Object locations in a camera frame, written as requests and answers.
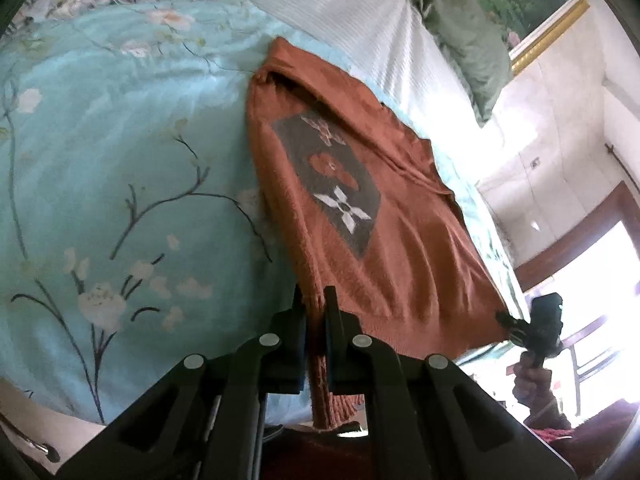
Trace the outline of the dark red sleeve forearm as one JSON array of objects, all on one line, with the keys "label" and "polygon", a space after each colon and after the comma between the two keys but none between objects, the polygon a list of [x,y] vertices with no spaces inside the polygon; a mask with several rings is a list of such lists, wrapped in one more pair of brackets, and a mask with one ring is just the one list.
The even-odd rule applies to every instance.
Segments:
[{"label": "dark red sleeve forearm", "polygon": [[534,428],[533,433],[560,454],[579,479],[587,479],[622,443],[638,407],[619,400],[575,428]]}]

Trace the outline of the person's right hand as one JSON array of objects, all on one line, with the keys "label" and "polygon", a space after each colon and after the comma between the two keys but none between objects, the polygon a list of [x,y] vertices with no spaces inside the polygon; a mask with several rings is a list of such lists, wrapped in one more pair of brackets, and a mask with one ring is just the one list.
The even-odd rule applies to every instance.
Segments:
[{"label": "person's right hand", "polygon": [[519,404],[529,409],[530,416],[558,411],[558,401],[552,393],[552,371],[535,365],[534,356],[525,351],[514,366],[512,393]]}]

